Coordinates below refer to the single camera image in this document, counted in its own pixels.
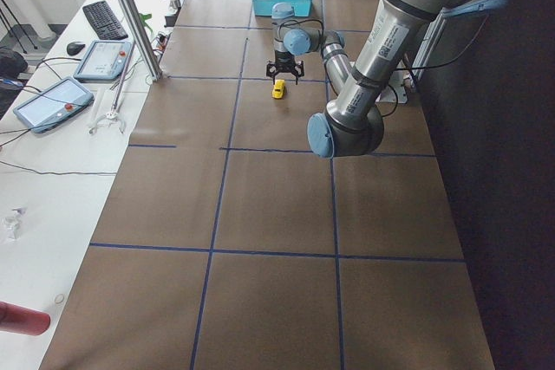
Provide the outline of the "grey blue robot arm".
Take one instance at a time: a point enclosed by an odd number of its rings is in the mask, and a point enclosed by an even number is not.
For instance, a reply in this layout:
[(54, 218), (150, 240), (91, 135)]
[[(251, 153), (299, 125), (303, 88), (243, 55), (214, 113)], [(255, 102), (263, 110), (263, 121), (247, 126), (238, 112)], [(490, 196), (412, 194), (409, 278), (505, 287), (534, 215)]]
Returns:
[(336, 91), (321, 113), (310, 117), (310, 149), (322, 158), (371, 153), (381, 143), (383, 121), (375, 102), (386, 88), (407, 47), (420, 28), (439, 15), (479, 14), (497, 10), (508, 0), (379, 0), (372, 30), (355, 62), (345, 53), (335, 31), (304, 26), (295, 19), (291, 3), (281, 2), (271, 12), (275, 59), (266, 74), (304, 76), (297, 57), (317, 52)]

